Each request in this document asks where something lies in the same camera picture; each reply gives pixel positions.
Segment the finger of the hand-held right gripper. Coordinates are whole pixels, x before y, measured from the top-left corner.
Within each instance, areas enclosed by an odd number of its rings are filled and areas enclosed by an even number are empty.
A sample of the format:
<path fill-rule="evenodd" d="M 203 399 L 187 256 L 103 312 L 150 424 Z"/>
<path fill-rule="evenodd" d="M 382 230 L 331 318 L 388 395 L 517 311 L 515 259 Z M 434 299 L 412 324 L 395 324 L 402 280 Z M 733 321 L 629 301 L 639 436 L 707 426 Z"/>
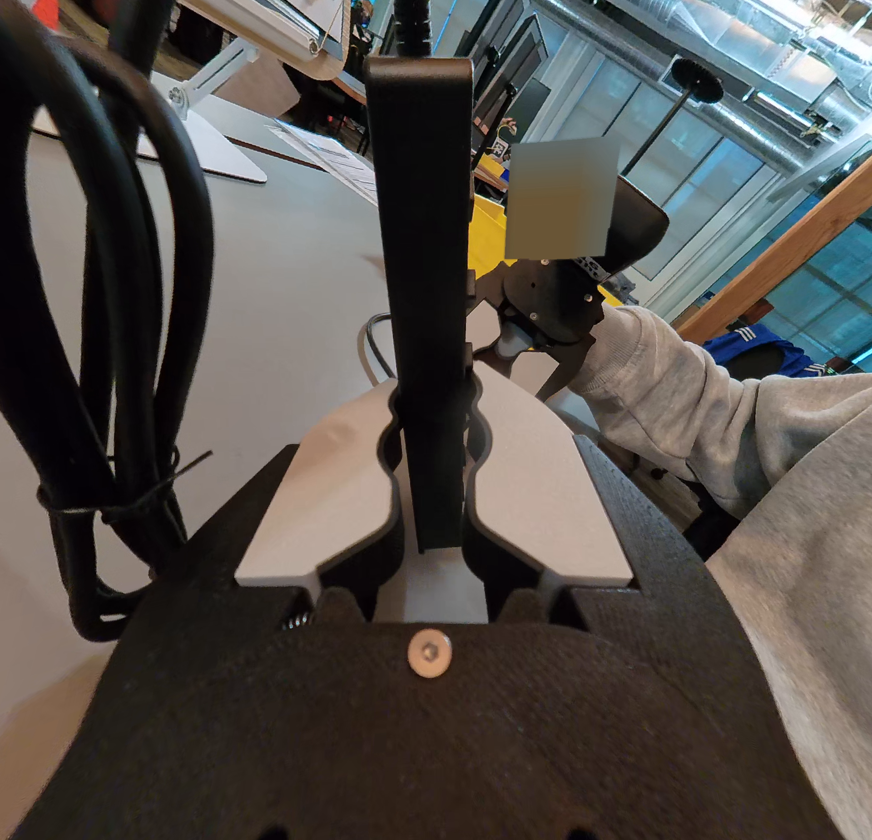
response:
<path fill-rule="evenodd" d="M 547 398 L 545 404 L 573 434 L 583 434 L 592 441 L 604 440 L 604 434 L 587 402 L 571 388 L 561 388 Z"/>
<path fill-rule="evenodd" d="M 493 347 L 500 339 L 500 316 L 490 302 L 481 300 L 468 313 L 468 344 L 473 353 Z"/>

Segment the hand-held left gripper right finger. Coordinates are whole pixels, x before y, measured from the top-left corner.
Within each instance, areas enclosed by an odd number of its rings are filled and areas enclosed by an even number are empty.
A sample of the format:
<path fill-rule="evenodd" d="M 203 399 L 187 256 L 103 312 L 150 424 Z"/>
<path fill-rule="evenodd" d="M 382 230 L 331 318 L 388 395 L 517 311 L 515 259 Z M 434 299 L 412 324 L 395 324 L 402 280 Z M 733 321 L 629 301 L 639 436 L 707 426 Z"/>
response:
<path fill-rule="evenodd" d="M 625 587 L 633 571 L 572 431 L 543 402 L 481 362 L 474 413 L 484 450 L 467 511 L 539 588 Z"/>

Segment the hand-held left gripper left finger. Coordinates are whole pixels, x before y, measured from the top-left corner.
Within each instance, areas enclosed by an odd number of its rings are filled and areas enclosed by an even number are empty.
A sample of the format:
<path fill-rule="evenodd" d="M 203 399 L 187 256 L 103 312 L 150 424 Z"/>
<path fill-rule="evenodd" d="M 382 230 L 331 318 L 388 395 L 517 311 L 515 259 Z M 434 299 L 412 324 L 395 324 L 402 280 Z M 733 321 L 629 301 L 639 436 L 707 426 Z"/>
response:
<path fill-rule="evenodd" d="M 327 572 L 388 533 L 398 488 L 381 452 L 395 420 L 391 378 L 319 420 L 302 438 L 235 582 L 323 589 Z"/>

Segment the black USB hub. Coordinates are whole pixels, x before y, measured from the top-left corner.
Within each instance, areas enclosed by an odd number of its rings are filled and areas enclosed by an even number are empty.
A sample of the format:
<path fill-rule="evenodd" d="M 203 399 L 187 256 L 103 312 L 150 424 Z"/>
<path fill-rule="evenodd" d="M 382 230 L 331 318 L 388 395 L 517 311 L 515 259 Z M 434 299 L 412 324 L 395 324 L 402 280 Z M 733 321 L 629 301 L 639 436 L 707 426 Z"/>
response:
<path fill-rule="evenodd" d="M 365 66 L 377 209 L 420 552 L 461 546 L 473 69 L 374 56 Z"/>

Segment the person's right forearm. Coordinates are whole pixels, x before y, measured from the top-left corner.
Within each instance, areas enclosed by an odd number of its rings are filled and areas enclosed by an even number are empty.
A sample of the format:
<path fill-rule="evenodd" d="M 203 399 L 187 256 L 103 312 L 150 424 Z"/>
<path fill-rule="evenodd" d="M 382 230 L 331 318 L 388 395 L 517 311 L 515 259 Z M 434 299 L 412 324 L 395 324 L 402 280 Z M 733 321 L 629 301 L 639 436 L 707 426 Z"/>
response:
<path fill-rule="evenodd" d="M 774 385 L 738 381 L 642 308 L 606 305 L 573 392 L 605 437 L 672 475 L 701 484 L 743 518 L 795 464 L 765 413 Z"/>

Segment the yellow plastic bin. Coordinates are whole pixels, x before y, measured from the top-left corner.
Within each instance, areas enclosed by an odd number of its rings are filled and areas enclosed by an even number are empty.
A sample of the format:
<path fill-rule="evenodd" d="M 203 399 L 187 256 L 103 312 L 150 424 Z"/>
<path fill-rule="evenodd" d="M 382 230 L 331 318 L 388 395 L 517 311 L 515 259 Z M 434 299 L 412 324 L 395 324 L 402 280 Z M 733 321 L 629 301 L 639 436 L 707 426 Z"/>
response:
<path fill-rule="evenodd" d="M 505 260 L 506 209 L 475 194 L 474 214 L 468 230 L 467 266 L 479 279 Z"/>

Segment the blue striped cloth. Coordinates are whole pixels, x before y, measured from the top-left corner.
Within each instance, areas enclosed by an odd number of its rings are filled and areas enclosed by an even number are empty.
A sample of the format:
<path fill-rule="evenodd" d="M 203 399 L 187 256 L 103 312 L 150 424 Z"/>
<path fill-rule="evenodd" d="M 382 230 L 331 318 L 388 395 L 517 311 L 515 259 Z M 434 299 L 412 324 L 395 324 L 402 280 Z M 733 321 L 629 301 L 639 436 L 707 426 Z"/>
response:
<path fill-rule="evenodd" d="M 803 349 L 770 331 L 763 323 L 737 326 L 703 343 L 703 348 L 731 377 L 744 380 L 779 375 L 811 378 L 833 375 Z"/>

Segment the printed paper sheet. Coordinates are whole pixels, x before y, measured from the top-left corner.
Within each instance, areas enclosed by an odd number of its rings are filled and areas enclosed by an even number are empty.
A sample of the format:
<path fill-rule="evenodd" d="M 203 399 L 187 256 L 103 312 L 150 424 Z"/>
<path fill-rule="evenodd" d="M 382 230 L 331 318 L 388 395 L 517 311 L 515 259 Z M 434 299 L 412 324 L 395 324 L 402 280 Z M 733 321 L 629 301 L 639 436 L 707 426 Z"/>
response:
<path fill-rule="evenodd" d="M 337 139 L 316 134 L 278 119 L 267 128 L 290 147 L 377 207 L 375 172 L 365 158 L 345 148 Z"/>

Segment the wooden beam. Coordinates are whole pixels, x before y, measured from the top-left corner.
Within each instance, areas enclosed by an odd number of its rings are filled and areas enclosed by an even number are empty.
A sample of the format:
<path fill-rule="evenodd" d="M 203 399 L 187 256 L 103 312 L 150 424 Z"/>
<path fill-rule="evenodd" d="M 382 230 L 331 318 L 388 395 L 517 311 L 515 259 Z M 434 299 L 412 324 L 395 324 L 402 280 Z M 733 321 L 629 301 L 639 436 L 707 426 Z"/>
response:
<path fill-rule="evenodd" d="M 867 158 L 700 311 L 682 323 L 678 333 L 694 344 L 717 336 L 844 232 L 870 205 L 871 158 Z"/>

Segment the black round-top pole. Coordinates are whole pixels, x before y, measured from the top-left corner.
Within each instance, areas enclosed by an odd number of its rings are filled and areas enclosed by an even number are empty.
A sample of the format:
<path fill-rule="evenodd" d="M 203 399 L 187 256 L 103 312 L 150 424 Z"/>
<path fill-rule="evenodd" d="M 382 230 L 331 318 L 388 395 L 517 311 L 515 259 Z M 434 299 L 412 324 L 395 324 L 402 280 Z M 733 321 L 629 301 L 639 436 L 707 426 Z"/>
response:
<path fill-rule="evenodd" d="M 639 160 L 652 147 L 665 128 L 670 125 L 670 122 L 677 116 L 688 100 L 693 99 L 700 104 L 712 105 L 720 103 L 724 98 L 725 92 L 721 80 L 712 71 L 695 60 L 687 58 L 675 59 L 670 66 L 670 76 L 681 90 L 679 98 L 670 107 L 670 110 L 664 115 L 658 126 L 654 128 L 636 153 L 625 164 L 620 173 L 622 178 L 626 178 L 636 167 Z"/>

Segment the person's grey sweatshirt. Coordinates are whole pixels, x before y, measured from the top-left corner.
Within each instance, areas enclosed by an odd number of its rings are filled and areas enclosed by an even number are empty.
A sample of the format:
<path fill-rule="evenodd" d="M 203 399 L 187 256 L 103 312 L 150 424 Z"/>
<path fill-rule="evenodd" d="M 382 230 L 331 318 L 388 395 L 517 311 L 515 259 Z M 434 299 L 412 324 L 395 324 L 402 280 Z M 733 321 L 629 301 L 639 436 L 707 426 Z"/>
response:
<path fill-rule="evenodd" d="M 717 368 L 688 458 L 742 520 L 711 569 L 845 838 L 870 838 L 870 376 Z"/>

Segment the white document stand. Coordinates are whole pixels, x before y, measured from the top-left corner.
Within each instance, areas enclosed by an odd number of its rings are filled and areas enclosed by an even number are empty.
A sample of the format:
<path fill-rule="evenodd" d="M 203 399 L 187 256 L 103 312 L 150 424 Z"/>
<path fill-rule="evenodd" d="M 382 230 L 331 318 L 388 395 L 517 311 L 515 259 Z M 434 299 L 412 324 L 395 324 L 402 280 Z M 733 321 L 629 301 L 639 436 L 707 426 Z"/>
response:
<path fill-rule="evenodd" d="M 257 184 L 266 174 L 210 125 L 197 111 L 215 89 L 259 53 L 271 53 L 280 61 L 316 80 L 332 80 L 343 69 L 351 36 L 351 0 L 344 1 L 343 39 L 319 40 L 282 12 L 276 0 L 181 0 L 208 17 L 236 39 L 204 65 L 190 80 L 168 92 L 167 103 L 185 126 L 203 171 Z"/>

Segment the silver ventilation duct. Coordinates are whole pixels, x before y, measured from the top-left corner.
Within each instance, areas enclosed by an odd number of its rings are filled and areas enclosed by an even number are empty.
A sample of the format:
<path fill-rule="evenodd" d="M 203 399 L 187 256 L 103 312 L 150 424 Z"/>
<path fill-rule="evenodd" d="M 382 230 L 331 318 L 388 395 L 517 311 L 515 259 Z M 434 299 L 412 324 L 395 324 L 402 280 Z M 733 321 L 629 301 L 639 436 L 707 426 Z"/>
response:
<path fill-rule="evenodd" d="M 870 123 L 871 0 L 536 0 L 667 93 L 673 61 L 721 81 L 708 125 L 792 174 Z"/>

